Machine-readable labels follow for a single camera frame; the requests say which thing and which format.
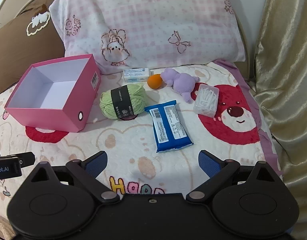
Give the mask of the blue snack packet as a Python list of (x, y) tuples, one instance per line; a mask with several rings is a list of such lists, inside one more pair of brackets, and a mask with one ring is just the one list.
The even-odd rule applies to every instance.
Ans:
[(157, 153), (179, 150), (191, 146), (193, 142), (181, 124), (177, 101), (169, 101), (145, 107), (153, 120), (153, 133), (157, 146)]

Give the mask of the clear plastic swab box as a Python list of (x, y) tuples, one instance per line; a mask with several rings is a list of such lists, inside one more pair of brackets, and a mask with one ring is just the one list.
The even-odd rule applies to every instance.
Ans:
[(198, 89), (194, 91), (196, 98), (193, 110), (196, 114), (213, 118), (217, 111), (219, 89), (204, 83), (197, 85)]

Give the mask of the green yarn ball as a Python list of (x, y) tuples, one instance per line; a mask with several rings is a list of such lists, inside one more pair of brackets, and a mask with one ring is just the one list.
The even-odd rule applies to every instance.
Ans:
[(130, 83), (103, 92), (100, 96), (100, 110), (111, 120), (127, 119), (143, 113), (147, 105), (147, 94), (140, 83)]

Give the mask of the orange makeup sponge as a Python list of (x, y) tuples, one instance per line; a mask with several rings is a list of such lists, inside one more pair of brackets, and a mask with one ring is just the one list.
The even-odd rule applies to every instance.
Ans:
[(160, 77), (160, 74), (151, 75), (147, 80), (147, 84), (151, 89), (159, 89), (162, 83), (163, 80)]

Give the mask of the pink cardboard box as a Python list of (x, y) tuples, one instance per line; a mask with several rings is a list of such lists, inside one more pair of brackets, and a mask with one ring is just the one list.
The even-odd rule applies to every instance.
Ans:
[(101, 82), (93, 55), (31, 65), (5, 109), (21, 125), (65, 132), (84, 129)]

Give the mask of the purple plush toy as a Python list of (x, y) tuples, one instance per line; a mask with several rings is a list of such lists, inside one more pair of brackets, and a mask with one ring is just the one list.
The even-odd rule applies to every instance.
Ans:
[(179, 73), (172, 68), (165, 68), (165, 70), (160, 74), (160, 77), (167, 86), (172, 87), (173, 90), (181, 95), (183, 100), (187, 103), (191, 102), (191, 93), (195, 88), (195, 84), (200, 81), (198, 76)]

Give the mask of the white blue tissue pack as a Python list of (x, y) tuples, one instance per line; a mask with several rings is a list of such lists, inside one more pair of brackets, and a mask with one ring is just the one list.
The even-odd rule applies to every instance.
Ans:
[(123, 79), (126, 83), (146, 82), (150, 75), (149, 68), (126, 69), (123, 71)]

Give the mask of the gold satin curtain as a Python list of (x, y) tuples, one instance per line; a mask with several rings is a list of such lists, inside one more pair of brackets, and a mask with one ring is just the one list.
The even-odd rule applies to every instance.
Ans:
[(256, 100), (307, 239), (307, 0), (266, 0), (255, 52)]

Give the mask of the brown cloud pillow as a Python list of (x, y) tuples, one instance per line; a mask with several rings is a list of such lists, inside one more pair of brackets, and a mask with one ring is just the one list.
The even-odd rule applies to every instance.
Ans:
[(64, 45), (48, 10), (53, 1), (32, 2), (0, 28), (0, 94), (17, 83), (32, 64), (64, 56)]

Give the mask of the pink checked pillow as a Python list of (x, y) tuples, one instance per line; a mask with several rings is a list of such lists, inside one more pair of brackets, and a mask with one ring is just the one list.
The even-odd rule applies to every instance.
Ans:
[(103, 74), (245, 60), (230, 0), (54, 0), (66, 56), (92, 54)]

